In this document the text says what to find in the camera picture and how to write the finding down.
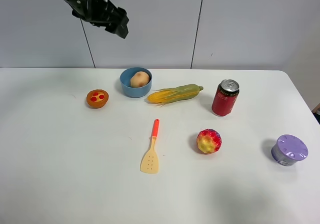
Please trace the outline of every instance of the yellow spatula head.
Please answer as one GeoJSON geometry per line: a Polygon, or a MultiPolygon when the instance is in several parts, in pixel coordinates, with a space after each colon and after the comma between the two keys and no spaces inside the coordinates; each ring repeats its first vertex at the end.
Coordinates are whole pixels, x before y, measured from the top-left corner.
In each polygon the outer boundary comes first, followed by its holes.
{"type": "Polygon", "coordinates": [[[140,170],[148,174],[156,174],[159,171],[159,160],[154,149],[154,143],[151,144],[150,150],[144,155],[142,159],[140,170]]]}

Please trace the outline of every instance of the purple lid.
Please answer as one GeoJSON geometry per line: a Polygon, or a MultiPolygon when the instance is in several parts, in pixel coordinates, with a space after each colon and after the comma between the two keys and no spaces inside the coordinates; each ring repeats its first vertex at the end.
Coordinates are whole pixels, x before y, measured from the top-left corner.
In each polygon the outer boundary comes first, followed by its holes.
{"type": "Polygon", "coordinates": [[[281,153],[287,158],[301,161],[308,156],[308,148],[297,137],[293,135],[282,135],[276,141],[281,153]]]}

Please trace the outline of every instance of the purple canister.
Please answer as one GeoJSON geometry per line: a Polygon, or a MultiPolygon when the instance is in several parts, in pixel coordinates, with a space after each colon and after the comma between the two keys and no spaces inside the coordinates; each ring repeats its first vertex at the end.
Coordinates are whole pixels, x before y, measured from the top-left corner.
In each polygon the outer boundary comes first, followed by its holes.
{"type": "Polygon", "coordinates": [[[271,149],[274,159],[281,165],[292,166],[308,156],[308,148],[293,135],[282,135],[271,149]]]}

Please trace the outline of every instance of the potato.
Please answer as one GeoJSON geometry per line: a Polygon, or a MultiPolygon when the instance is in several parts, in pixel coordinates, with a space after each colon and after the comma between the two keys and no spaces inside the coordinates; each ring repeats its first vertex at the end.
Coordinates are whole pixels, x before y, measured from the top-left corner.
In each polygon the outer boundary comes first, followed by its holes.
{"type": "Polygon", "coordinates": [[[136,72],[136,74],[131,78],[130,85],[133,88],[145,86],[150,81],[150,76],[143,71],[136,72]]]}

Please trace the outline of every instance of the can lid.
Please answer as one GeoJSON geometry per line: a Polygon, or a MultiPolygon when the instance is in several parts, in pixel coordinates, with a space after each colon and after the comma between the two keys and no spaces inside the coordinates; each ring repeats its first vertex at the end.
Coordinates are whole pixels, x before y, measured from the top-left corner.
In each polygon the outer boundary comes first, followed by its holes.
{"type": "Polygon", "coordinates": [[[276,141],[281,153],[287,158],[301,161],[308,156],[308,148],[299,138],[293,135],[282,135],[276,141]]]}
{"type": "Polygon", "coordinates": [[[239,89],[239,84],[235,80],[226,79],[221,81],[221,87],[226,91],[235,92],[239,89]]]}

